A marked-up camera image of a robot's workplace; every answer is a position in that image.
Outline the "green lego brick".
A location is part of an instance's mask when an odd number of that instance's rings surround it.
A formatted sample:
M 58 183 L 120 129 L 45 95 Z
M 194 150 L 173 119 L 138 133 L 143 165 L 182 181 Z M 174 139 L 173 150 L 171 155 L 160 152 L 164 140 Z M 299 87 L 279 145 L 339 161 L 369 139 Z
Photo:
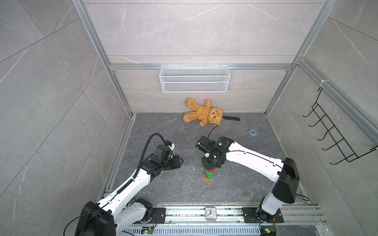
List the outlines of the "green lego brick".
M 214 174 L 212 172 L 206 171 L 206 178 L 207 179 L 212 179 L 214 177 Z

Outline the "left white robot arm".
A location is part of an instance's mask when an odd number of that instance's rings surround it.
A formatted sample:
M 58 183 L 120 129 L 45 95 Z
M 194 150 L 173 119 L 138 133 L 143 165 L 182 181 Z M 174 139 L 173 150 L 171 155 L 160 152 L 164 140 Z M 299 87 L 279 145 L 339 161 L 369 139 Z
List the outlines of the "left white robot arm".
M 97 203 L 89 201 L 82 209 L 75 230 L 76 236 L 115 236 L 122 229 L 149 217 L 152 204 L 144 199 L 136 200 L 126 208 L 132 198 L 146 187 L 162 171 L 181 168 L 184 160 L 179 155 L 154 163 L 151 154 L 144 160 L 136 177 L 130 176 L 122 185 Z

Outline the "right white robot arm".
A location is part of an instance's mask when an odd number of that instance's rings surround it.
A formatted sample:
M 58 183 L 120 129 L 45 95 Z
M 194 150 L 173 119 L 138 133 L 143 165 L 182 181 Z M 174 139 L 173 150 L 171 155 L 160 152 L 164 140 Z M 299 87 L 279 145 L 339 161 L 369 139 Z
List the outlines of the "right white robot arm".
M 274 182 L 256 210 L 255 216 L 259 220 L 273 223 L 274 215 L 282 205 L 295 202 L 300 176 L 293 159 L 268 157 L 223 136 L 217 141 L 202 136 L 196 147 L 205 154 L 201 161 L 207 171 L 230 161 L 248 167 Z

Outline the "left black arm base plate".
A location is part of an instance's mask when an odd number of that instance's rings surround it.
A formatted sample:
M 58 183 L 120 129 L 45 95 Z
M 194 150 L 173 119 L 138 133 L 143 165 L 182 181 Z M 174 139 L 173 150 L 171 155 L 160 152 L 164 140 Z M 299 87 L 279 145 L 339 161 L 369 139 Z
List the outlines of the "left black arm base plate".
M 154 207 L 152 208 L 152 216 L 149 221 L 150 224 L 164 224 L 166 218 L 166 208 L 165 207 Z

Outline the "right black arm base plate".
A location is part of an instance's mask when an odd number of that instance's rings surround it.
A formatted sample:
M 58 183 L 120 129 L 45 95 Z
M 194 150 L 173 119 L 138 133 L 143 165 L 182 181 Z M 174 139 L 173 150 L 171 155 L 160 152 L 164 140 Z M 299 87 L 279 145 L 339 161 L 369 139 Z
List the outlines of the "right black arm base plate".
M 259 211 L 257 207 L 243 207 L 241 214 L 245 223 L 284 223 L 281 210 L 278 209 L 274 215 L 269 215 L 264 211 Z

